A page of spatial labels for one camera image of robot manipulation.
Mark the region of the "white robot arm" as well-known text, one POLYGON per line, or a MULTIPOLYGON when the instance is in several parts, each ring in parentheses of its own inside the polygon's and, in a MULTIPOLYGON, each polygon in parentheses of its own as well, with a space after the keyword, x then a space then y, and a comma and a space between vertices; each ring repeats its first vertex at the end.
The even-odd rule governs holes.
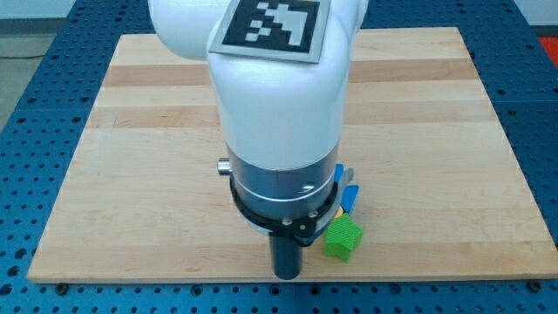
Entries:
POLYGON ((291 170, 332 152, 365 1, 152 1, 148 8, 169 50, 208 63, 234 156, 291 170))

